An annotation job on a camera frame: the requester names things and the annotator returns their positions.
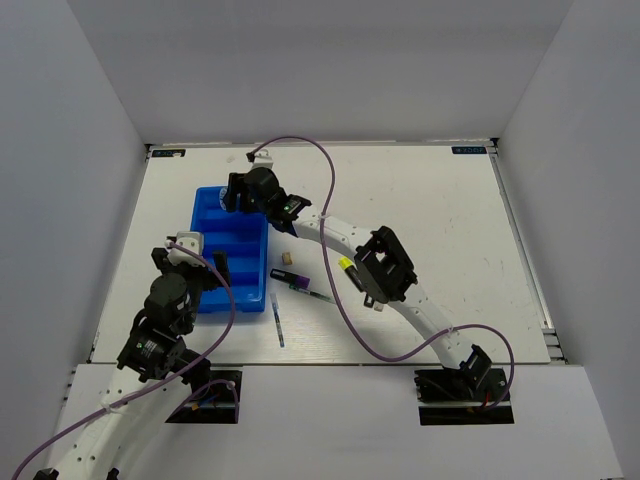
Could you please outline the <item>blue gel jar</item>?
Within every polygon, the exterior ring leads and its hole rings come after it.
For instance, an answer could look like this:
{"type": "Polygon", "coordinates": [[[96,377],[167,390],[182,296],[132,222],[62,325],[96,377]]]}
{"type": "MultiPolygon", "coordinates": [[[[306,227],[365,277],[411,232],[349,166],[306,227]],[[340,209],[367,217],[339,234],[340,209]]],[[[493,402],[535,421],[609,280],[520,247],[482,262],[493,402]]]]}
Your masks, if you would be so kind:
{"type": "Polygon", "coordinates": [[[243,195],[244,191],[242,188],[223,187],[219,193],[221,208],[228,213],[242,211],[244,209],[243,195]]]}

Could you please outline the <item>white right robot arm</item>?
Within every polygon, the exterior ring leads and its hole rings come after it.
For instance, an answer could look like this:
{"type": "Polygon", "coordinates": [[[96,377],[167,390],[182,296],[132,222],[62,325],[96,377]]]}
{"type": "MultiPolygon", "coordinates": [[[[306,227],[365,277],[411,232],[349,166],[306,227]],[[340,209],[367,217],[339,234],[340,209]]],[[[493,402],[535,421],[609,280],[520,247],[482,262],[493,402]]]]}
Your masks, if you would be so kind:
{"type": "Polygon", "coordinates": [[[472,399],[486,389],[490,357],[455,330],[429,299],[392,229],[366,229],[330,216],[310,200],[286,193],[267,167],[231,173],[222,203],[229,212],[264,214],[277,231],[319,243],[324,256],[332,250],[351,260],[369,299],[390,306],[424,339],[432,341],[431,347],[451,372],[452,388],[459,396],[472,399]]]}

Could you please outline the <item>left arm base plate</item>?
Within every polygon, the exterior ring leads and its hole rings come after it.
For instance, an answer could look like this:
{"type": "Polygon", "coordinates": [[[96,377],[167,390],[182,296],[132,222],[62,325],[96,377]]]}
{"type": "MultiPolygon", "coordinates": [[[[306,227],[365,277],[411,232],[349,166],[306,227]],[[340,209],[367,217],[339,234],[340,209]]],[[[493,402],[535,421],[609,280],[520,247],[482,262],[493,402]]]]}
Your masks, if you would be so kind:
{"type": "Polygon", "coordinates": [[[191,387],[190,396],[167,418],[174,424],[234,425],[239,421],[243,371],[211,369],[206,381],[191,387]]]}

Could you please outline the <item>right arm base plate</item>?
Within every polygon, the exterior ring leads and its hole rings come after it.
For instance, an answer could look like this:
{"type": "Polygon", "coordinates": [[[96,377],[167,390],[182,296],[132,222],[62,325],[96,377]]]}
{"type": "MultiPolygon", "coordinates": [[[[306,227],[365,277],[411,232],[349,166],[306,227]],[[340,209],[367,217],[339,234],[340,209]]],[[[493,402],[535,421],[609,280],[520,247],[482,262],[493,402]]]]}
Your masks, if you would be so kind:
{"type": "Polygon", "coordinates": [[[477,389],[458,382],[444,369],[414,371],[421,426],[488,426],[514,424],[514,414],[507,394],[498,406],[506,387],[502,369],[493,368],[477,389]]]}

